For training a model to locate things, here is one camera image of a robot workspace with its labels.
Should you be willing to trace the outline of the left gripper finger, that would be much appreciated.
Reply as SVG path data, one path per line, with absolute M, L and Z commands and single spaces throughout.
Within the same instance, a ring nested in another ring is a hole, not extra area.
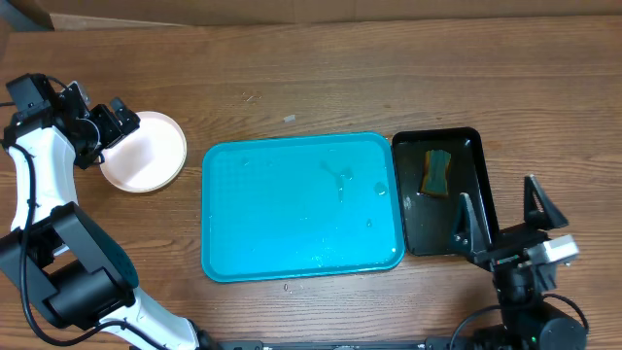
M 65 90 L 65 94 L 85 108 L 90 105 L 90 97 L 86 88 L 78 81 L 72 81 Z
M 115 97 L 111 100 L 111 107 L 118 120 L 119 128 L 123 136 L 127 136 L 140 127 L 140 118 L 130 110 L 125 103 Z

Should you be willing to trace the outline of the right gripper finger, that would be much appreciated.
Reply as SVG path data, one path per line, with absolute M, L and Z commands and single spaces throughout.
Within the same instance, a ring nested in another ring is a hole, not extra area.
M 461 192 L 450 236 L 451 249 L 471 263 L 485 263 L 491 246 L 489 231 L 481 228 L 470 196 Z
M 568 219 L 548 197 L 535 175 L 524 179 L 524 221 L 535 229 L 564 228 Z

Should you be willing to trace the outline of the white plate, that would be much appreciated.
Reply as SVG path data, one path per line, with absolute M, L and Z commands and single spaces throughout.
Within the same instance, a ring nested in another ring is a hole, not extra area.
M 170 117 L 153 111 L 137 115 L 139 128 L 103 152 L 100 169 L 113 186 L 147 193 L 176 178 L 186 162 L 188 145 L 183 130 Z

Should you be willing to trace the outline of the yellow green sponge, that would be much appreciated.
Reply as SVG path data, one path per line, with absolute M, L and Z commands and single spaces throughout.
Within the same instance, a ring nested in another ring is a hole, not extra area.
M 420 192 L 434 197 L 446 197 L 449 193 L 447 175 L 450 163 L 450 153 L 444 150 L 427 151 Z

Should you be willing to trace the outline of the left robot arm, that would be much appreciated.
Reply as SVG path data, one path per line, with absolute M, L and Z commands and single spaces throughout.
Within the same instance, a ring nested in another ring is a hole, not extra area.
M 7 83 L 16 112 L 2 149 L 17 174 L 17 210 L 1 239 L 1 270 L 19 289 L 31 330 L 57 347 L 105 332 L 133 349 L 212 349 L 193 321 L 139 286 L 123 248 L 78 204 L 74 170 L 137 130 L 139 117 L 115 98 L 89 107 L 76 82 L 25 74 Z

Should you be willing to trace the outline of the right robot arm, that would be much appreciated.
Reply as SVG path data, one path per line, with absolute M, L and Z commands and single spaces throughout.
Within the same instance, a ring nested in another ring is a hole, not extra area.
M 578 257 L 574 238 L 550 238 L 568 219 L 534 175 L 524 179 L 524 222 L 488 240 L 465 192 L 453 226 L 458 254 L 492 274 L 498 302 L 479 309 L 455 328 L 448 349 L 584 349 L 589 322 L 577 304 L 555 294 L 560 264 Z

